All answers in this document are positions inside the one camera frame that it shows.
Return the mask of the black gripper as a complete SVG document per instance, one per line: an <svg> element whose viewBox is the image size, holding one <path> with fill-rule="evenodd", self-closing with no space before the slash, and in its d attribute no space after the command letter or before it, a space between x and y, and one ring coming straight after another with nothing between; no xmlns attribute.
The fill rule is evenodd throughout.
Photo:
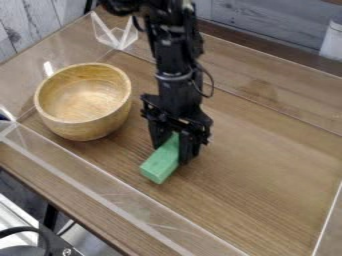
<svg viewBox="0 0 342 256"><path fill-rule="evenodd" d="M158 78L158 93L141 96L142 116L149 120L153 146L158 149L174 132L180 134L180 163L186 165L209 143L213 119L202 110L204 76Z"/></svg>

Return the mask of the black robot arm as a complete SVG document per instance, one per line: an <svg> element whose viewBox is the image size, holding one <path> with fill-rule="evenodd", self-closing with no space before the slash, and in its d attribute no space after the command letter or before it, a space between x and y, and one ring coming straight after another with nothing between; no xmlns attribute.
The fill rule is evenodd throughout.
<svg viewBox="0 0 342 256"><path fill-rule="evenodd" d="M193 0L100 0L109 13L132 16L138 31L148 34L157 63L158 93L145 93L142 116L149 120L153 145L161 147L180 135L178 161L189 163L209 143L213 119L201 105L214 96L204 90L212 74L198 62L205 40L198 28Z"/></svg>

